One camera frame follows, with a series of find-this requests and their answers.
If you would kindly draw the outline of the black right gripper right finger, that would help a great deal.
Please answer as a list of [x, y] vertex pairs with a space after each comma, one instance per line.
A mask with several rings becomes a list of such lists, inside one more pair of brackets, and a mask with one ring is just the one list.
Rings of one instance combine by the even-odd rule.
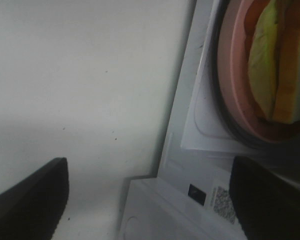
[[248, 240], [300, 240], [300, 190], [254, 160], [234, 158], [229, 196]]

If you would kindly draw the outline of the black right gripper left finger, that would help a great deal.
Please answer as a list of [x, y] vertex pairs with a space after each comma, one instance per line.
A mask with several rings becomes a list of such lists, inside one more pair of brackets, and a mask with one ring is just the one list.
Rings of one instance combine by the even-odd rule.
[[70, 191], [68, 161], [52, 159], [0, 194], [0, 240], [50, 240]]

